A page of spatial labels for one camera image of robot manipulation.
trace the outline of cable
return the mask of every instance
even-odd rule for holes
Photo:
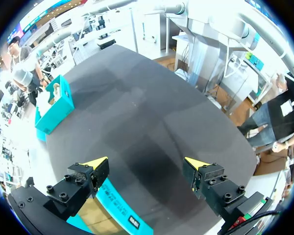
[[[233,232],[235,232],[238,229],[240,229],[241,227],[245,226],[246,224],[249,224],[249,223],[253,222],[254,220],[260,219],[260,218],[265,217],[265,216],[268,216],[268,215],[277,215],[277,214],[280,214],[280,213],[281,213],[281,211],[266,211],[264,213],[257,214],[255,216],[253,216],[252,218],[250,218],[250,219],[244,221],[243,223],[239,224],[235,228],[231,229],[230,231],[227,231],[223,235],[230,235]]]
[[[185,79],[187,79],[187,74],[186,74],[186,72],[188,72],[188,69],[186,69],[186,67],[185,67],[185,61],[186,61],[186,50],[187,50],[187,48],[188,48],[188,44],[187,44],[187,46],[184,48],[184,50],[183,50],[183,52],[182,52],[182,62],[183,62],[183,73],[184,73],[184,76],[185,76]]]

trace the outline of screw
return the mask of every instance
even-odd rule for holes
[[[47,186],[47,191],[48,191],[48,192],[53,192],[54,189],[53,189],[53,187],[52,187],[51,185],[48,185],[48,186]]]
[[[24,208],[25,203],[24,202],[19,202],[19,208]]]
[[[244,185],[241,185],[241,186],[239,186],[239,188],[237,189],[237,192],[242,193],[242,192],[244,192],[244,190],[245,190]]]
[[[66,192],[62,192],[62,193],[60,193],[60,194],[59,194],[59,197],[60,197],[61,200],[63,200],[63,201],[65,201],[65,200],[67,200],[67,199],[69,198]]]
[[[222,176],[221,176],[221,180],[222,180],[222,181],[227,180],[227,175],[222,175]]]
[[[230,201],[231,198],[232,198],[232,195],[230,193],[228,193],[228,192],[225,195],[223,195],[223,199],[226,202]]]
[[[75,183],[77,183],[78,185],[82,183],[81,179],[75,179]]]
[[[34,201],[34,198],[33,198],[33,197],[28,197],[28,198],[27,198],[27,201],[28,201],[28,202],[32,202],[32,201]]]
[[[70,180],[70,178],[71,178],[71,176],[70,176],[70,175],[65,175],[65,176],[64,176],[64,179],[65,179],[66,181],[69,181],[69,180]]]
[[[216,180],[215,179],[212,179],[212,180],[209,181],[209,184],[210,185],[214,185],[215,183],[216,183]]]

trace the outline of black table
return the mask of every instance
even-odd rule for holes
[[[75,110],[47,137],[57,180],[108,156],[109,179],[155,234],[203,234],[218,220],[181,174],[183,157],[217,162],[238,185],[254,153],[202,93],[165,67],[113,45],[65,75]]]

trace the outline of tissue box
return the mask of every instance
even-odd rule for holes
[[[56,77],[47,87],[46,91],[50,92],[49,102],[54,98],[53,85],[54,83],[60,84],[60,98],[56,101],[51,108],[42,117],[39,114],[38,107],[36,107],[35,127],[46,133],[50,134],[56,126],[74,110],[72,94],[68,82],[62,75]]]

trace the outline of white wall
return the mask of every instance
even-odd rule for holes
[[[276,72],[289,72],[282,59],[262,38],[259,39],[253,54],[264,63],[262,72],[270,77]]]

